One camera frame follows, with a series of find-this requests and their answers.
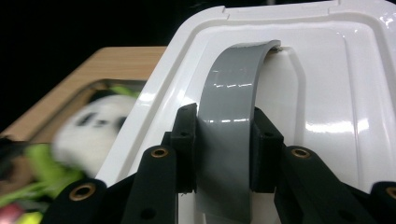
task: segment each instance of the wooden table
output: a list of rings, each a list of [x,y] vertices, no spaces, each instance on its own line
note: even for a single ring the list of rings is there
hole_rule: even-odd
[[[30,140],[70,97],[86,85],[103,78],[147,80],[166,47],[118,47],[96,51],[39,102],[3,132],[13,140]]]

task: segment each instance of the gray plastic strip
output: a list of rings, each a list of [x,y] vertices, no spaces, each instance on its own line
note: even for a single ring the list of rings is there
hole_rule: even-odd
[[[197,209],[206,223],[250,223],[249,139],[260,68],[279,40],[235,45],[215,60],[198,111]]]

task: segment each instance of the panda plush toy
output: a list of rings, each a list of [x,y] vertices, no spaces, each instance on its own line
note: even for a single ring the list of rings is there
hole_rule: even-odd
[[[138,93],[125,87],[97,91],[54,135],[52,157],[95,178]]]

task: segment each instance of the white container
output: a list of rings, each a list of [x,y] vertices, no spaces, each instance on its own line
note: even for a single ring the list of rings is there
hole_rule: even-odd
[[[341,181],[365,192],[374,182],[396,181],[396,6],[378,0],[213,7],[192,16],[153,71],[97,178],[110,186],[136,172],[144,150],[172,130],[177,110],[199,104],[222,51],[273,39],[284,50],[265,59],[256,106],[285,144],[316,151]],[[252,223],[279,221],[272,196],[253,195]],[[179,223],[203,223],[193,194],[179,204]]]

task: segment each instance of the black background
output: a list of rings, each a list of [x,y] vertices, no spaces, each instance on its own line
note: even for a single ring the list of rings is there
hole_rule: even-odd
[[[267,5],[258,0],[0,2],[0,132],[100,48],[166,46],[180,24],[203,9]]]

